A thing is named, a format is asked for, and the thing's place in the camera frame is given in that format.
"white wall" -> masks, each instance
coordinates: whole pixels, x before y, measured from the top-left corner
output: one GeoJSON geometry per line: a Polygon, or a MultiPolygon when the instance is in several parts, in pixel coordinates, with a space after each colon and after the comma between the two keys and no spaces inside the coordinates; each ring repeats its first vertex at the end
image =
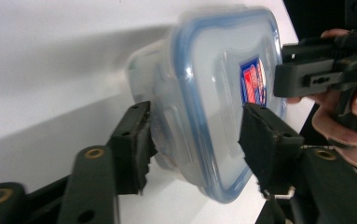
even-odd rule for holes
{"type": "MultiPolygon", "coordinates": [[[[183,12],[231,4],[269,7],[281,42],[296,42],[280,0],[0,0],[0,182],[34,191],[68,175],[77,151],[104,144],[133,104],[128,56],[183,12]]],[[[144,197],[121,197],[122,223],[253,223],[263,203],[254,178],[230,205],[155,164],[148,178],[144,197]]]]}

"transparent plastic container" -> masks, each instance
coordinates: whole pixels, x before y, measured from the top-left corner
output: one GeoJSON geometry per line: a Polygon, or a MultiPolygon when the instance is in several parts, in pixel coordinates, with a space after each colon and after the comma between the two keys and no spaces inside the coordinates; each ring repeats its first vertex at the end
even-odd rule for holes
{"type": "Polygon", "coordinates": [[[242,104],[284,117],[285,100],[272,94],[280,62],[277,23],[265,8],[186,15],[133,53],[131,93],[136,103],[152,102],[158,164],[220,203],[235,200],[252,174],[238,144],[242,104]]]}

